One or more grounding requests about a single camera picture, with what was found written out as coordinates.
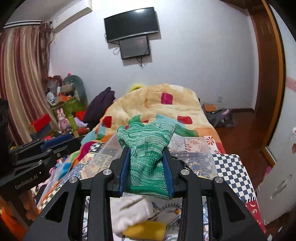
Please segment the dark purple jacket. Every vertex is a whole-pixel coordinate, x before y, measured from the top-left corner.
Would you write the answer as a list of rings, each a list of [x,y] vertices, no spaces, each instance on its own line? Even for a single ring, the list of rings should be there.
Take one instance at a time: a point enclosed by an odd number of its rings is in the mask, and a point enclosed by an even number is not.
[[[97,125],[104,116],[106,110],[113,104],[115,100],[115,92],[111,87],[107,87],[99,95],[97,95],[86,109],[83,122],[86,124]]]

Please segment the green knitted glove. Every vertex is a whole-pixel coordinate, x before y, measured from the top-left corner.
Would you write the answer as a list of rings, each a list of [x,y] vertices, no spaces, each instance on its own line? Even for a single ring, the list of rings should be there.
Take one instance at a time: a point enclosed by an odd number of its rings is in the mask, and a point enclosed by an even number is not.
[[[117,129],[117,139],[122,148],[130,148],[125,192],[171,199],[162,163],[163,150],[175,132],[174,123],[134,122],[128,128]]]

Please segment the clear plastic storage box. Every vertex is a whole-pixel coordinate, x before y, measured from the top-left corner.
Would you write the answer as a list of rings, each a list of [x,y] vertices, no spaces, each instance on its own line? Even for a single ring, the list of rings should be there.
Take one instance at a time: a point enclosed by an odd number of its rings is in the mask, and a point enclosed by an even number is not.
[[[205,137],[191,138],[174,134],[169,145],[172,157],[182,160],[199,177],[213,179],[217,176],[212,152]],[[122,148],[117,135],[111,139],[94,155],[90,162],[82,169],[82,178],[94,177],[98,172],[109,168],[111,162],[121,156]]]

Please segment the small black wall monitor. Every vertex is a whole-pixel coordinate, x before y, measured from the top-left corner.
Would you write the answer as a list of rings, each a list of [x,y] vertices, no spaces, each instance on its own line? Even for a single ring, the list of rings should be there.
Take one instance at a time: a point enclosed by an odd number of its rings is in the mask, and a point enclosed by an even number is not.
[[[129,59],[150,55],[149,39],[138,36],[119,41],[121,59]]]

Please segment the red thermos cup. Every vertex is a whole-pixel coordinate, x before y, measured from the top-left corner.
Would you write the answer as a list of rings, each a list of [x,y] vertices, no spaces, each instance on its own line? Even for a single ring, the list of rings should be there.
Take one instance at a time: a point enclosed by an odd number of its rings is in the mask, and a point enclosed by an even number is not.
[[[77,133],[79,136],[84,136],[90,132],[90,129],[88,127],[81,127],[78,128]]]

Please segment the red box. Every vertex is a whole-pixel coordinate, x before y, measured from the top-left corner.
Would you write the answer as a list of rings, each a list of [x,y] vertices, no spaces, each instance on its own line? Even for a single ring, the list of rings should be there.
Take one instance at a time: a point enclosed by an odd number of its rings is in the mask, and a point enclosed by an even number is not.
[[[33,121],[29,126],[29,133],[38,133],[41,129],[43,129],[47,124],[51,122],[50,115],[44,114],[40,118]]]

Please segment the purple backpack on floor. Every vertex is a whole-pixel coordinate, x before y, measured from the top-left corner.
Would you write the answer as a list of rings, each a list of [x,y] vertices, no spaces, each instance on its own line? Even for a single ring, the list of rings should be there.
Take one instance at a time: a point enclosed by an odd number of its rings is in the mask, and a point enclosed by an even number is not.
[[[214,127],[233,127],[235,126],[233,110],[220,108],[214,104],[202,104],[203,112],[208,122]]]

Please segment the white sliding wardrobe door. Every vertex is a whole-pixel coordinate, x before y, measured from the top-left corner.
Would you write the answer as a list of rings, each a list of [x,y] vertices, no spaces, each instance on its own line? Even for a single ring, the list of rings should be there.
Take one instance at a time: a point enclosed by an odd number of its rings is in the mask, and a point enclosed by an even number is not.
[[[275,132],[268,146],[269,152],[274,160],[278,162],[285,144],[287,144],[292,131],[295,129],[295,39],[279,12],[274,7],[271,7],[271,9],[280,30],[285,53],[283,103]]]

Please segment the white drawstring cloth bag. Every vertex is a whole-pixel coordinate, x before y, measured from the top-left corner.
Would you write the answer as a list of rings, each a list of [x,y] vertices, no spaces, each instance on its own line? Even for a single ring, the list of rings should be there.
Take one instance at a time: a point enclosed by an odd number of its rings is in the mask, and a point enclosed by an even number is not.
[[[112,230],[115,234],[126,231],[129,227],[147,221],[154,216],[153,205],[148,196],[128,195],[110,198]]]

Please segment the yellow green plush pillow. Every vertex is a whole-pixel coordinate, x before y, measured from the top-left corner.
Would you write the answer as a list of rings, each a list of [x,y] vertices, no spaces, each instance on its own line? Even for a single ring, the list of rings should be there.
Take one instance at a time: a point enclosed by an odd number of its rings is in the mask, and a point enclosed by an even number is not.
[[[135,83],[135,84],[133,84],[133,85],[131,86],[131,88],[129,89],[128,92],[132,92],[132,91],[135,91],[135,90],[141,89],[141,88],[143,88],[143,87],[145,87],[144,84],[141,84],[141,83]]]

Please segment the striped pink curtain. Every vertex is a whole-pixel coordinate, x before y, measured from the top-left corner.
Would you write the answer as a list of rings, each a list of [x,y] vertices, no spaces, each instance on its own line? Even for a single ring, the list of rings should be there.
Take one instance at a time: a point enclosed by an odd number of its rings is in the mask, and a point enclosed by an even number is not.
[[[17,145],[32,140],[28,127],[45,114],[58,128],[46,99],[51,32],[49,21],[1,32],[1,98],[9,102],[8,130]]]

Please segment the pink rabbit plush toy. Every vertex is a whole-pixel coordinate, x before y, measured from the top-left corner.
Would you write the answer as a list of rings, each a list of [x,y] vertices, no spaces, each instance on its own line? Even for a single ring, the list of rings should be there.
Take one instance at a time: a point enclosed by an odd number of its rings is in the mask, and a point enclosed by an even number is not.
[[[67,119],[62,108],[57,109],[57,119],[59,132],[62,134],[69,133],[71,130],[70,121]]]

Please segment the colourful patchwork quilt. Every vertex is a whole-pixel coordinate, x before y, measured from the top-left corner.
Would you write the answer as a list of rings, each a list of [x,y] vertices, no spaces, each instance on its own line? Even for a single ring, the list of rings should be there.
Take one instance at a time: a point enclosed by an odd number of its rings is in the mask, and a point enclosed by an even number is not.
[[[83,138],[80,150],[70,155],[74,164],[83,157],[82,148],[87,142],[106,143],[120,126],[131,123],[174,123],[175,133],[182,137],[211,136],[221,153],[225,153],[222,142],[208,122],[198,97],[192,90],[171,84],[145,86],[116,99],[106,110],[97,125]]]

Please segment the brown wooden door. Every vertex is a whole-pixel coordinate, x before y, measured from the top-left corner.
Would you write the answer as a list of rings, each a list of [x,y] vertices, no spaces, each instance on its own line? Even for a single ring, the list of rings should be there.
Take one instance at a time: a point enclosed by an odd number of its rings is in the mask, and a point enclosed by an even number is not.
[[[285,53],[278,23],[267,1],[252,1],[248,8],[258,50],[258,91],[255,113],[264,131],[266,148],[276,129],[285,88]]]

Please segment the grey green neck pillow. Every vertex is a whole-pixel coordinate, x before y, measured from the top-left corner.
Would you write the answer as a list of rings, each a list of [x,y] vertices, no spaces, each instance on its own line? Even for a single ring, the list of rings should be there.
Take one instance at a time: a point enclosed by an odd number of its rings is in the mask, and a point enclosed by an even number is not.
[[[83,81],[77,75],[68,75],[62,80],[61,92],[72,94],[78,101],[88,104]]]

